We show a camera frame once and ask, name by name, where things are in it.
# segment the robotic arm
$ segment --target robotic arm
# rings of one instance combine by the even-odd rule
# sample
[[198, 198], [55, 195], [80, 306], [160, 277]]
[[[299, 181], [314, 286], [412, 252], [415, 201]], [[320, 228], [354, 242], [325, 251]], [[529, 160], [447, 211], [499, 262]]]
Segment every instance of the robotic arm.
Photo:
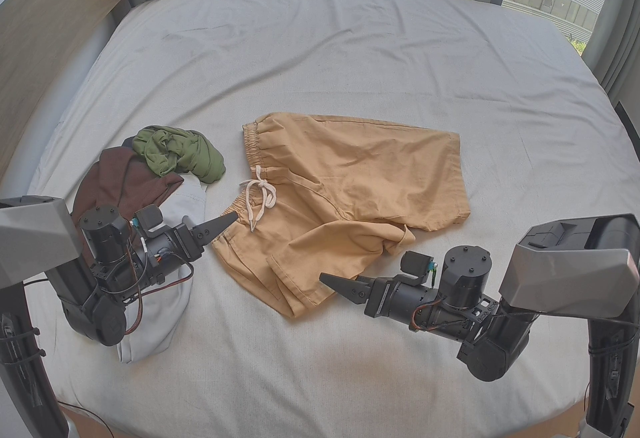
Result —
[[[640, 226], [633, 215], [559, 220], [531, 228], [516, 244], [496, 301], [483, 293], [488, 251], [447, 252], [440, 286], [433, 257], [408, 251], [393, 278], [320, 280], [364, 314], [390, 317], [412, 331], [461, 343], [458, 359], [476, 378], [501, 378], [529, 342], [538, 315], [589, 320], [591, 381], [580, 438], [621, 438], [633, 411], [640, 293]], [[431, 274], [431, 288], [423, 285]]]
[[34, 438], [67, 438], [71, 431], [42, 365], [45, 352], [36, 344], [40, 331], [31, 325], [22, 281], [44, 272], [71, 328], [116, 345], [127, 333], [125, 306], [166, 288], [145, 290], [182, 264], [191, 274], [174, 283], [191, 277], [191, 262], [236, 219], [232, 212], [195, 226], [185, 217], [169, 228], [155, 205], [131, 222], [115, 207], [96, 207], [80, 219], [95, 258], [88, 266], [63, 200], [0, 200], [0, 377]]

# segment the green grass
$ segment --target green grass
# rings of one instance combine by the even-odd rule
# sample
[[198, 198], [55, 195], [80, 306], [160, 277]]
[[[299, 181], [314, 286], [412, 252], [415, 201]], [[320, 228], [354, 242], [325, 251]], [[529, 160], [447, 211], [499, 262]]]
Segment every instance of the green grass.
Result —
[[571, 45], [575, 48], [576, 51], [578, 51], [578, 54], [582, 56], [582, 52], [584, 51], [584, 48], [587, 47], [587, 43], [576, 40], [575, 38], [570, 38], [569, 42], [571, 42]]

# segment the brown garment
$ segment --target brown garment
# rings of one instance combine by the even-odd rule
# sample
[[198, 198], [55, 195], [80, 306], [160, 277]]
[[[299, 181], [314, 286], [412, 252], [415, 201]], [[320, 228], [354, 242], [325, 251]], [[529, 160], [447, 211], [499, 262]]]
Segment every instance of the brown garment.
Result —
[[[273, 113], [244, 126], [255, 179], [276, 189], [251, 231], [246, 194], [229, 207], [239, 219], [212, 246], [229, 274], [286, 316], [333, 291], [321, 272], [353, 278], [383, 249], [393, 254], [427, 231], [469, 216], [460, 137], [397, 123]], [[253, 222], [262, 189], [249, 190]]]
[[116, 146], [103, 150], [98, 162], [82, 179], [71, 213], [88, 264], [93, 263], [93, 257], [78, 225], [86, 210], [100, 205], [115, 205], [123, 218], [132, 219], [136, 211], [147, 205], [155, 203], [159, 206], [182, 180], [176, 173], [158, 177], [149, 170], [145, 159], [131, 148]]

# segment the bed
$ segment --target bed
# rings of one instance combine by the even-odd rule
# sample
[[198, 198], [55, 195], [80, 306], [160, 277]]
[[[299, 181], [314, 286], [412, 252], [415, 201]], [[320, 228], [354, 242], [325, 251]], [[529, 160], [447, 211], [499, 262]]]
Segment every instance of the bed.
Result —
[[[417, 233], [442, 259], [492, 253], [497, 297], [533, 224], [640, 213], [640, 164], [606, 94], [542, 18], [467, 0], [158, 0], [118, 26], [49, 141], [29, 192], [67, 199], [103, 148], [162, 123], [225, 156], [205, 218], [250, 178], [241, 126], [271, 111], [363, 116], [458, 132], [471, 216]], [[365, 274], [393, 275], [383, 256]], [[120, 364], [71, 330], [51, 287], [27, 288], [56, 394], [140, 437], [498, 438], [580, 400], [586, 322], [540, 317], [504, 378], [458, 346], [372, 320], [332, 297], [287, 320], [244, 291], [210, 248], [161, 354]]]

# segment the folded shorts leg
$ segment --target folded shorts leg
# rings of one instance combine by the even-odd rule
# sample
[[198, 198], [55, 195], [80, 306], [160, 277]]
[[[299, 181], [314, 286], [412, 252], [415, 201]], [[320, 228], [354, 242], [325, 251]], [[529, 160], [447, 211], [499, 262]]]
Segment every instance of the folded shorts leg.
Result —
[[[355, 277], [384, 249], [469, 215], [457, 134], [337, 116], [274, 113], [244, 126], [247, 159], [276, 188], [253, 232], [241, 194], [239, 220], [213, 243], [230, 274], [287, 316], [332, 291], [320, 272]], [[250, 189], [256, 216], [262, 194]]]

